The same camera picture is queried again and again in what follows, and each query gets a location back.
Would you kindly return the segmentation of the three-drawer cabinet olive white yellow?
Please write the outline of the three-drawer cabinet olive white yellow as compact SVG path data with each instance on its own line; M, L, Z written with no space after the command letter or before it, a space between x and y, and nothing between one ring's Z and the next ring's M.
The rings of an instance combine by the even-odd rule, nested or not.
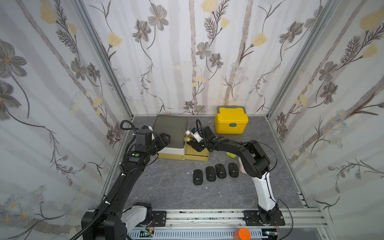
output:
M183 160L186 153L186 132L188 131L188 118L173 115L157 115L153 130L157 135L169 135L171 142L159 151L159 157L171 160Z

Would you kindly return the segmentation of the yellow bottom drawer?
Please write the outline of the yellow bottom drawer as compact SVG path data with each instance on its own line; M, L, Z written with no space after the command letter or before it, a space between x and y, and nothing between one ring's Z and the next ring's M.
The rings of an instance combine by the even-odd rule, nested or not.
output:
M186 151L182 157L182 160L207 162L209 160L209 155L210 153L207 149L204 149L201 152L198 152L195 149L193 149L190 145L187 145Z

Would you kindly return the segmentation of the black computer mouse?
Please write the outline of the black computer mouse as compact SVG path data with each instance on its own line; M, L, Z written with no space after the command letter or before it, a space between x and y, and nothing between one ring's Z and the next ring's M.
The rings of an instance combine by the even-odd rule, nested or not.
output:
M236 163L229 163L228 169L229 169L230 177L232 177L232 178L238 178L239 177L239 167Z
M203 171L200 169L196 169L193 172L193 184L196 186L200 186L203 184Z
M227 171L223 164L216 164L215 171L219 179L225 179L227 177Z
M206 167L206 179L209 182L215 182L217 179L216 170L212 166Z

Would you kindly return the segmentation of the pink computer mouse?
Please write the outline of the pink computer mouse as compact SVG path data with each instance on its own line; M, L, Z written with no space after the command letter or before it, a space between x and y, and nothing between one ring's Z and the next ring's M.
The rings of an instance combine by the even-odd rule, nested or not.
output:
M246 174L247 172L245 171L244 165L243 165L242 160L240 158L238 159L238 163L239 163L240 172L243 174Z

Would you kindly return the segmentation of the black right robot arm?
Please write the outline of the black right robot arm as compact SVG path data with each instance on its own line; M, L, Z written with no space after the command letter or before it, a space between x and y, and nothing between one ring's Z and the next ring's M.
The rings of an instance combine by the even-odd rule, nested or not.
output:
M228 138L218 137L208 126L193 128L191 136L192 138L188 145L197 152L205 149L209 152L222 151L234 154L240 158L246 174L252 177L256 188L258 196L257 224L264 226L284 226L286 224L279 204L271 190L271 161L259 142L256 140L237 142Z

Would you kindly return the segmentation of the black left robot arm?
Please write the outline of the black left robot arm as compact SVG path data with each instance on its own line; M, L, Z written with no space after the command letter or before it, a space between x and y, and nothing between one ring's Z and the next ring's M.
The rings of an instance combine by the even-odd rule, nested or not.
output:
M119 177L98 207L84 214L82 229L72 237L74 240L125 240L136 226L153 224L151 204L136 203L128 209L125 204L135 183L150 164L151 156L167 147L171 137L164 133L154 134L147 126L134 130L134 134L119 165Z

